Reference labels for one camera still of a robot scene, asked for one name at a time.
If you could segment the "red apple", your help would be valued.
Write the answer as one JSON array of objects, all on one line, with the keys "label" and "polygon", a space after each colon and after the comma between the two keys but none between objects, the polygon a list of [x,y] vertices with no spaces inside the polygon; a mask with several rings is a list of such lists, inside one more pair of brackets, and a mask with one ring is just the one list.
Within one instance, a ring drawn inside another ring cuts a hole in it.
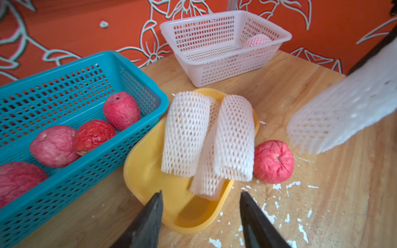
[{"label": "red apple", "polygon": [[31,142],[30,152],[45,166],[66,167],[80,157],[73,146],[76,134],[77,130],[69,126],[47,128]]},{"label": "red apple", "polygon": [[140,108],[135,99],[126,92],[119,92],[107,98],[103,114],[108,123],[123,131],[141,119]]}]

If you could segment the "white foam net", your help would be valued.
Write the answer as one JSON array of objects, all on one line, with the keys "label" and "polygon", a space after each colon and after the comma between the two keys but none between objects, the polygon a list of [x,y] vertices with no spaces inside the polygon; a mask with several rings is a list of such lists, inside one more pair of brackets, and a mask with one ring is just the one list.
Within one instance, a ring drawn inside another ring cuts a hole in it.
[{"label": "white foam net", "polygon": [[397,42],[298,110],[287,126],[292,146],[320,154],[397,109]]},{"label": "white foam net", "polygon": [[213,99],[180,92],[168,110],[161,171],[181,177],[195,175],[207,135]]},{"label": "white foam net", "polygon": [[214,172],[234,181],[253,177],[255,124],[250,102],[239,95],[223,98],[214,141]]},{"label": "white foam net", "polygon": [[215,201],[219,199],[224,178],[214,172],[214,142],[217,131],[217,118],[221,104],[210,98],[210,115],[207,136],[189,191],[196,196]]}]

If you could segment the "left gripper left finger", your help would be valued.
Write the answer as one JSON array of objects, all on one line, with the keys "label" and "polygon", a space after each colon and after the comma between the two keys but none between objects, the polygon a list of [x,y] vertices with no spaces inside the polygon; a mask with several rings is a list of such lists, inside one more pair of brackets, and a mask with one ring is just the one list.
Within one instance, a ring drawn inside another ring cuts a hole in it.
[{"label": "left gripper left finger", "polygon": [[156,248],[162,224],[162,192],[155,193],[141,212],[111,245],[113,248]]}]

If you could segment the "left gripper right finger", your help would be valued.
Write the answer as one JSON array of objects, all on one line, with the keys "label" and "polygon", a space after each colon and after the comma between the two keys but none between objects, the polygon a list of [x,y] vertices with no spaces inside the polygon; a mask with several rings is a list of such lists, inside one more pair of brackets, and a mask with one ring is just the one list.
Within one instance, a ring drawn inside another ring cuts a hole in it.
[{"label": "left gripper right finger", "polygon": [[239,209],[247,248],[289,248],[248,192],[241,193]]}]

